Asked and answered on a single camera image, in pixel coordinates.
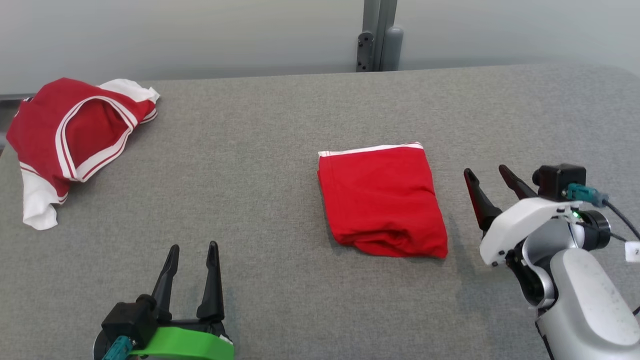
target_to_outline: teal connector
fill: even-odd
[[[609,200],[607,194],[580,184],[569,184],[565,192],[567,199],[588,202],[597,208],[604,208],[604,201]]]
[[[127,360],[132,349],[131,340],[126,336],[119,336],[102,360]]]

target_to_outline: folded clothing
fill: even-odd
[[[447,231],[420,143],[318,152],[335,240],[377,256],[447,255]]]
[[[22,221],[38,230],[57,225],[51,204],[117,158],[133,129],[156,117],[159,97],[126,79],[92,86],[63,78],[24,99],[6,135],[22,170]]]

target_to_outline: white label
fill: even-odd
[[[625,251],[628,263],[640,263],[640,241],[627,241]]]

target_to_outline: gray fabric surface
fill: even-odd
[[[6,133],[20,101],[0,101],[0,133]]]
[[[85,184],[54,229],[22,224],[15,153],[0,158],[0,357],[89,359],[118,301],[150,292],[181,246],[174,318],[192,318],[207,244],[220,244],[237,359],[544,359],[513,275],[484,266],[462,171],[498,206],[528,179],[583,164],[640,224],[640,79],[609,67],[523,65],[149,82],[158,118]],[[337,245],[316,179],[320,150],[420,141],[449,257],[367,256]],[[631,234],[606,212],[617,233]],[[596,257],[630,306],[640,265],[612,242]]]

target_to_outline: cable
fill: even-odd
[[[627,239],[623,238],[622,236],[620,236],[618,234],[614,234],[614,233],[612,233],[610,231],[606,231],[605,229],[599,229],[599,228],[597,228],[595,226],[591,226],[589,224],[585,224],[584,222],[577,222],[575,224],[576,225],[580,225],[582,227],[586,227],[588,229],[592,229],[592,230],[598,231],[599,233],[605,232],[605,233],[609,234],[612,238],[616,238],[616,239],[621,240],[622,242],[625,242],[625,243],[628,241]]]
[[[609,209],[611,209],[611,211],[613,211],[616,215],[618,215],[618,217],[620,217],[622,221],[624,221],[625,224],[629,226],[629,229],[631,229],[631,232],[636,236],[636,238],[640,240],[640,233],[638,232],[638,230],[636,230],[636,227],[634,227],[633,224],[631,224],[631,221],[629,221],[629,219],[627,219],[625,215],[622,215],[622,213],[620,212],[620,210],[618,210],[618,208],[613,206],[613,204],[611,204],[608,200],[603,200],[602,204],[605,204]]]

